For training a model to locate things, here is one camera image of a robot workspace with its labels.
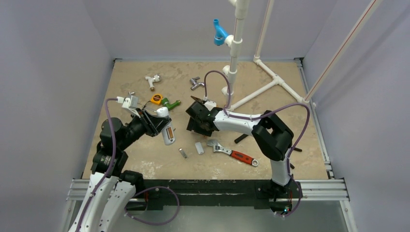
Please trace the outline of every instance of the wrench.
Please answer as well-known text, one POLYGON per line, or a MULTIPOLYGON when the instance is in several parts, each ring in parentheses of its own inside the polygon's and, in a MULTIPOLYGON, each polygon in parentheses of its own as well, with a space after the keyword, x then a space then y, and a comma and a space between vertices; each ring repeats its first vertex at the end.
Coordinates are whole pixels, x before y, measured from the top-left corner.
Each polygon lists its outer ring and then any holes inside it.
POLYGON ((259 165, 258 160, 254 159, 250 156, 247 156, 247 155, 245 155, 241 152, 232 151, 232 150, 229 150, 227 148, 224 148, 220 145, 220 143, 218 143, 218 141, 216 139, 210 139, 210 140, 208 140, 208 142, 206 142, 206 144, 208 146, 211 146, 213 148, 214 152, 223 152, 225 154, 228 154, 232 158, 235 158, 239 161, 242 161, 242 162, 247 163, 249 165, 252 165, 254 167, 257 167, 259 165))

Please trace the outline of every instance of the yellow tape measure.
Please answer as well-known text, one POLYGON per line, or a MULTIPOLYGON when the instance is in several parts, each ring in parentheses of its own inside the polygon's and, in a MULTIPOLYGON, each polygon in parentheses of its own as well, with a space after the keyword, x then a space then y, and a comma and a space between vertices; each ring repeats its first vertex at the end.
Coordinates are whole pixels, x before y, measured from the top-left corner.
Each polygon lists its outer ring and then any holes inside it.
POLYGON ((157 105, 161 105, 161 100, 163 99, 162 95, 159 93, 156 93, 154 96, 151 98, 151 102, 157 105))

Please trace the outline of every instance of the tan work surface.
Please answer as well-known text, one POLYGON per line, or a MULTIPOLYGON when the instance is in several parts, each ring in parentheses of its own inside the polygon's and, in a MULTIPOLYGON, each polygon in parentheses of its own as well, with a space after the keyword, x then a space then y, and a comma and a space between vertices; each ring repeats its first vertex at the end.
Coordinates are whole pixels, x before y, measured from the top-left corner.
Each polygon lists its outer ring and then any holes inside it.
MULTIPOLYGON (((160 93, 171 103, 181 100, 181 105, 170 111, 174 126, 176 142, 165 146, 161 134, 152 138, 142 136, 125 151, 128 160, 124 170, 140 172, 145 179, 269 179, 271 177, 270 161, 265 157, 252 137, 245 138, 239 144, 234 139, 241 134, 232 131, 213 132, 212 138, 232 150, 247 154, 259 161, 258 167, 252 167, 239 162, 224 153, 213 153, 212 147, 206 145, 208 137, 186 130, 189 116, 185 110, 193 103, 191 95, 202 98, 204 88, 198 87, 192 91, 189 79, 199 76, 199 82, 204 81, 204 75, 209 70, 219 70, 227 62, 116 62, 105 98, 116 96, 126 97, 128 92, 135 92, 139 102, 144 104, 154 93, 160 93), (154 83, 155 92, 149 89, 145 76, 158 74, 161 81, 154 83), (201 142, 204 154, 199 155, 195 143, 201 142), (183 148, 188 156, 184 159, 179 152, 183 148)), ((293 62, 267 62, 275 73, 282 77, 296 92, 304 96, 304 89, 299 70, 293 62)), ((272 78, 252 62, 240 62, 238 75, 234 86, 233 103, 258 90, 272 81, 272 78)), ((221 89, 226 86, 224 79, 216 74, 207 78, 208 98, 216 101, 219 107, 225 105, 225 97, 221 89)), ((275 110, 286 104, 295 102, 282 87, 274 86, 248 103, 237 108, 235 112, 244 114, 262 114, 265 110, 275 110)), ((148 103, 147 107, 158 109, 160 106, 148 103)), ((118 117, 122 123, 131 120, 130 114, 121 108, 119 103, 109 103, 111 117, 118 117)), ((296 140, 306 120, 306 110, 294 106, 278 113, 278 116, 294 132, 296 140)), ((107 119, 104 108, 100 112, 97 128, 94 133, 92 147, 83 178, 89 178, 92 159, 96 152, 101 132, 101 124, 107 119)), ((305 135, 297 145, 302 152, 293 152, 291 163, 295 179, 327 179, 322 152, 320 149, 315 125, 311 119, 305 135)))

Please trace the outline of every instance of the green pipe fitting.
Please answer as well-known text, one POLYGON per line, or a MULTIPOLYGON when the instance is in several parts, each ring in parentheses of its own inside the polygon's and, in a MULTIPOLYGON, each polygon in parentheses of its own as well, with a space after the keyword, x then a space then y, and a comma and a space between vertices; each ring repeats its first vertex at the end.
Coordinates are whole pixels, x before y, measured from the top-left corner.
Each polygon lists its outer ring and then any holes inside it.
POLYGON ((167 107, 168 110, 172 110, 172 109, 174 109, 175 107, 179 106, 179 105, 181 104, 181 101, 180 101, 180 100, 177 100, 176 102, 174 102, 174 103, 171 104, 171 103, 169 103, 169 101, 168 101, 167 98, 163 98, 163 99, 161 100, 161 104, 162 104, 163 106, 167 107))

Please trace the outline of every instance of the blue faucet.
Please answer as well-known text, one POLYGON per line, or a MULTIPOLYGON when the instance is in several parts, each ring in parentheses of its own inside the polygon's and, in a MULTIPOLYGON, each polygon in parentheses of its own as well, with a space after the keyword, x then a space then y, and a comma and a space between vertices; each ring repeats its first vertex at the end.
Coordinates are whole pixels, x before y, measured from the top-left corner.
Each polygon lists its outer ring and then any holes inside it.
POLYGON ((214 27, 215 27, 215 37, 214 37, 214 44, 221 46, 224 44, 226 37, 228 37, 228 33, 219 25, 219 19, 214 19, 214 27))

